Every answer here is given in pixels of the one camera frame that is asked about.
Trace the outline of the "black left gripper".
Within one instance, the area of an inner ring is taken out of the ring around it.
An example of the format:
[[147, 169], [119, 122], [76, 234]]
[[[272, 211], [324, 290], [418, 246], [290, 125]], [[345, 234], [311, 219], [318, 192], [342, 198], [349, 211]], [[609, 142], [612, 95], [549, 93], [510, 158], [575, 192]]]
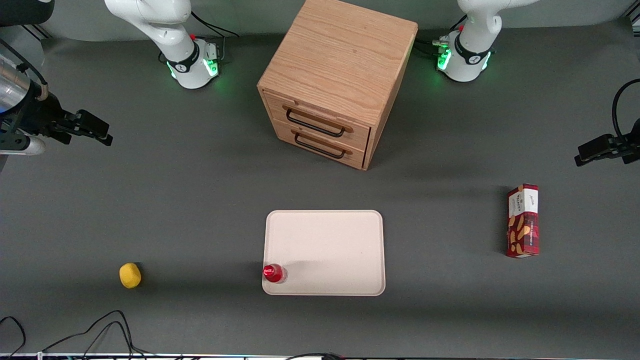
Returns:
[[629, 133], [622, 134], [617, 124], [617, 137], [603, 134], [578, 146], [578, 155], [574, 157], [576, 166], [582, 167], [600, 158], [622, 158], [625, 165], [640, 159], [640, 119], [638, 118]]

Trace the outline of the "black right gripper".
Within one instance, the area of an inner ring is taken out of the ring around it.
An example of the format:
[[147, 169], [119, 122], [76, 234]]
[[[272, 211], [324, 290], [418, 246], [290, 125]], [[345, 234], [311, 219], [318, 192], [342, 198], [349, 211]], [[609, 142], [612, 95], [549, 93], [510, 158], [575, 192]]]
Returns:
[[69, 145], [73, 135], [68, 130], [75, 126], [80, 132], [96, 137], [96, 141], [110, 147], [114, 137], [109, 132], [109, 124], [91, 112], [80, 109], [76, 112], [62, 108], [58, 98], [50, 94], [43, 101], [34, 96], [26, 96], [19, 102], [19, 129], [32, 136], [44, 136], [64, 145]]

